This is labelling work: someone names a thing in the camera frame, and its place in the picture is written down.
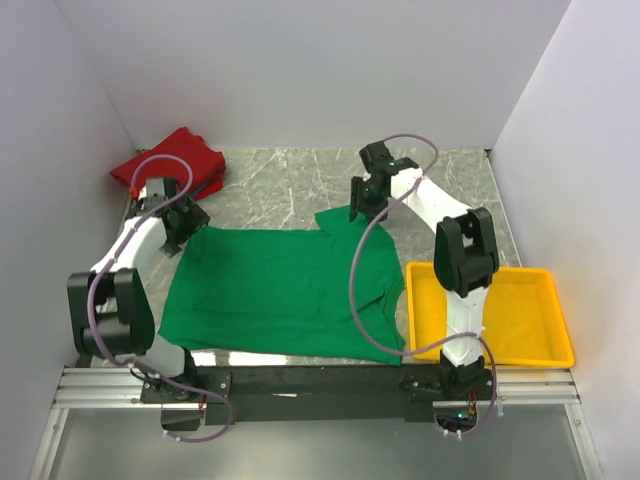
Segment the green t shirt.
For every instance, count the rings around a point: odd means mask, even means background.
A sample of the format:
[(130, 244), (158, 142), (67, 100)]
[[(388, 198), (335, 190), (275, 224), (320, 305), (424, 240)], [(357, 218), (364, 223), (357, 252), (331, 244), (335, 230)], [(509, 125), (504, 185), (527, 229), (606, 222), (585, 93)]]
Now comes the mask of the green t shirt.
[[(356, 327), (349, 274), (367, 226), (348, 207), (318, 212), (312, 230), (201, 228), (177, 266), (159, 332), (189, 350), (349, 358), (398, 366)], [(356, 304), (366, 331), (401, 350), (395, 311), (404, 277), (392, 237), (374, 228), (362, 250)]]

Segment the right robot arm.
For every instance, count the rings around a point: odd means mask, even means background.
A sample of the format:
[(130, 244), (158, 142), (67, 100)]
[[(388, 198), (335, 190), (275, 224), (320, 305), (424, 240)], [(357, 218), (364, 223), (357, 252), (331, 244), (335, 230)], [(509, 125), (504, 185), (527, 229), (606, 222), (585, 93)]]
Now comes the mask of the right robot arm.
[(374, 215), (351, 264), (348, 287), (351, 313), (356, 327), (369, 343), (395, 356), (403, 353), (377, 342), (362, 324), (355, 301), (355, 281), (369, 234), (386, 214), (401, 204), (434, 232), (434, 272), (446, 291), (446, 337), (407, 354), (417, 355), (440, 346), (442, 362), (451, 365), (439, 374), (440, 390), (449, 398), (460, 399), (474, 386), (473, 374), (467, 367), (483, 357), (485, 302), (499, 269), (493, 218), (484, 207), (473, 209), (456, 200), (418, 168), (351, 180), (349, 219), (353, 221), (358, 214)]

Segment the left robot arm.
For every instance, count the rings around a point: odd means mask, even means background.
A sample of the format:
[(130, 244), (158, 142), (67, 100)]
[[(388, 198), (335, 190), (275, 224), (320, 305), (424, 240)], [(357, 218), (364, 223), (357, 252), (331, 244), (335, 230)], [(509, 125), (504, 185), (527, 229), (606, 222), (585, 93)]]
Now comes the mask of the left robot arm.
[(87, 300), (94, 292), (94, 323), (118, 364), (136, 362), (165, 377), (164, 389), (176, 401), (193, 399), (200, 388), (191, 353), (164, 339), (156, 330), (141, 272), (160, 251), (171, 258), (208, 224), (209, 215), (185, 195), (145, 220), (143, 215), (163, 202), (154, 194), (133, 203), (122, 231), (109, 252), (87, 272), (72, 274), (67, 298), (76, 351), (102, 357), (90, 328)]

